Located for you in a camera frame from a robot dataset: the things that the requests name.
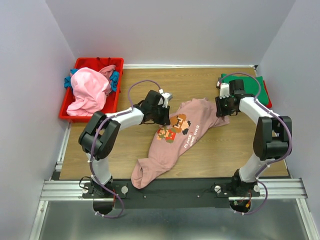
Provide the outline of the dusty pink printed t-shirt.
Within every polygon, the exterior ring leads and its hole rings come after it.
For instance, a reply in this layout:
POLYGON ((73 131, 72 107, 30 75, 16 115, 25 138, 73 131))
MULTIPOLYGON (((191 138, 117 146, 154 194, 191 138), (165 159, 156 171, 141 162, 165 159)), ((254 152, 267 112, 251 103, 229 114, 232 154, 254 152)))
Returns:
POLYGON ((180 104, 169 116, 170 124, 154 134, 147 158, 138 159, 131 183, 143 189, 160 175, 170 171, 179 157, 189 150, 210 128, 230 123, 227 116, 218 117, 216 104, 206 98, 180 104))

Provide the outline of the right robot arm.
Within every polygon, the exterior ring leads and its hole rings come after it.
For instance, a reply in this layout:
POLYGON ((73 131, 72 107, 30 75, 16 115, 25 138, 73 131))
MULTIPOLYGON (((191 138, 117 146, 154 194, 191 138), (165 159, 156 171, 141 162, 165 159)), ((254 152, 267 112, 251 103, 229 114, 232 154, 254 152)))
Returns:
POLYGON ((228 183, 214 187, 220 197, 244 197, 254 190, 260 175, 271 164, 282 161, 291 154, 292 120, 265 107, 253 94, 245 91, 242 79, 219 83, 219 96, 215 98, 218 117, 239 112, 247 115, 256 125, 253 154, 244 166, 237 169, 228 183))

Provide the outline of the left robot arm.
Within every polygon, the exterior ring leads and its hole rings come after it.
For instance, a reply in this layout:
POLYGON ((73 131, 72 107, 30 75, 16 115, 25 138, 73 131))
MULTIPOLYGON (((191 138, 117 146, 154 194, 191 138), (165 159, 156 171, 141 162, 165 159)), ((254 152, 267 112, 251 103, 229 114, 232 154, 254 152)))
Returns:
POLYGON ((91 171, 90 186, 82 188, 84 193, 98 195, 100 198, 115 195, 108 156, 113 150, 119 132, 149 121, 161 126, 168 125, 169 102, 172 98, 173 95, 163 89, 150 90, 145 99, 132 104, 126 110, 111 114, 97 111, 92 115, 78 139, 88 157, 91 171))

